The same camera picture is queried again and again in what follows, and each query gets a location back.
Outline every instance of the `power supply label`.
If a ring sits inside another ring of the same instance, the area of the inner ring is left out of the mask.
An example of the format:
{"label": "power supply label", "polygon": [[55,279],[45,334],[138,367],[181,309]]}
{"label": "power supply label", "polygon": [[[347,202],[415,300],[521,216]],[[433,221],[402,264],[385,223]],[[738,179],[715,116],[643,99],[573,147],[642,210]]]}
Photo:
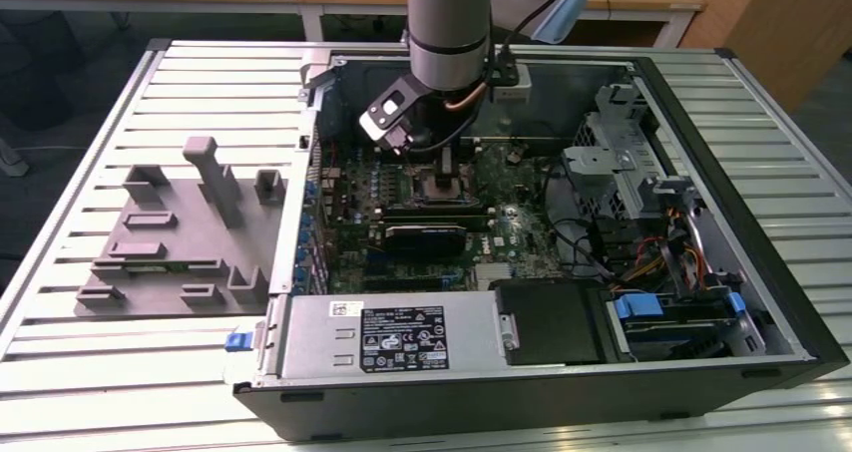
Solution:
{"label": "power supply label", "polygon": [[361,370],[411,372],[449,369],[442,307],[361,311]]}

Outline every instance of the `blue tab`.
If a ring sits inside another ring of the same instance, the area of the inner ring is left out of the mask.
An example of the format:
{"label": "blue tab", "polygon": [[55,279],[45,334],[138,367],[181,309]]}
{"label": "blue tab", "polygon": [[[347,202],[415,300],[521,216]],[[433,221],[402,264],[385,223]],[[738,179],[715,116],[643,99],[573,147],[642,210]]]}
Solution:
{"label": "blue tab", "polygon": [[662,306],[655,294],[625,294],[631,315],[662,315]]}
{"label": "blue tab", "polygon": [[622,295],[614,302],[614,311],[619,319],[631,316],[658,316],[662,315],[662,306],[655,294],[639,292]]}
{"label": "blue tab", "polygon": [[626,300],[623,300],[623,297],[619,297],[614,301],[614,312],[617,312],[618,319],[625,319],[626,317],[629,317],[629,305],[626,305]]}
{"label": "blue tab", "polygon": [[730,307],[733,307],[733,312],[735,314],[745,312],[745,301],[742,300],[742,296],[738,292],[730,292],[727,294],[727,300],[730,301]]}
{"label": "blue tab", "polygon": [[253,332],[231,332],[225,339],[225,350],[227,352],[241,352],[251,350]]}

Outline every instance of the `metal slatted surface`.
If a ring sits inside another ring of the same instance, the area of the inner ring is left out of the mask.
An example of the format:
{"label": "metal slatted surface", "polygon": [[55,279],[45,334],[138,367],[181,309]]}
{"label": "metal slatted surface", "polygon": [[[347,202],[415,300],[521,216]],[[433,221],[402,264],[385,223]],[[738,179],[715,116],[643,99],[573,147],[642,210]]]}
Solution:
{"label": "metal slatted surface", "polygon": [[[358,50],[386,47],[358,45]],[[229,357],[221,350],[223,336],[255,317],[78,320],[74,289],[86,280],[89,260],[118,217],[126,199],[119,184],[130,165],[163,164],[169,177],[193,178],[197,173],[182,160],[181,146],[187,136],[210,135],[219,144],[219,161],[234,166],[237,177],[251,177],[258,167],[275,167],[287,175],[303,49],[282,43],[175,42],[139,72],[142,85],[117,106],[119,121],[102,133],[102,154],[17,304],[22,321],[9,326],[13,340],[0,362],[3,450],[253,446],[251,450],[543,451],[611,443],[637,450],[741,450],[766,435],[775,437],[781,449],[849,446],[849,367],[811,384],[761,392],[687,420],[287,446],[231,398],[225,384],[234,354]],[[852,207],[829,170],[710,52],[641,53],[655,61],[852,353]]]}

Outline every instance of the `side panel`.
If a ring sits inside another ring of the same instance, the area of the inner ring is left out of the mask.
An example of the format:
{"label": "side panel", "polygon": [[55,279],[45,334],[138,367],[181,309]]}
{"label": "side panel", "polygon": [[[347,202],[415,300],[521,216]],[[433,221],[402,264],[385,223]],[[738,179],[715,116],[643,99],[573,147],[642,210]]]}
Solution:
{"label": "side panel", "polygon": [[237,385],[235,397],[287,440],[409,437],[695,417],[805,368],[263,391]]}

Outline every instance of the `yellow wire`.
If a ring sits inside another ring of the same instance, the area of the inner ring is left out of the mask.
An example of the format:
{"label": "yellow wire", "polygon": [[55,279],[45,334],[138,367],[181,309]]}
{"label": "yellow wire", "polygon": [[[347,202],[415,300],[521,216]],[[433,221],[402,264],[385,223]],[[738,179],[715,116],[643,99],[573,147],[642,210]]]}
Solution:
{"label": "yellow wire", "polygon": [[[649,262],[642,267],[639,267],[638,270],[633,274],[630,274],[629,277],[625,280],[633,280],[637,277],[643,276],[645,274],[651,272],[661,264],[662,264],[662,257],[658,257],[651,262]],[[619,286],[614,286],[609,290],[621,290],[621,287]]]}
{"label": "yellow wire", "polygon": [[691,256],[691,260],[694,261],[694,275],[697,276],[697,281],[698,281],[698,284],[701,285],[701,288],[703,288],[703,274],[699,273],[701,259],[698,258],[697,252],[694,251],[691,247],[686,247],[685,250]]}

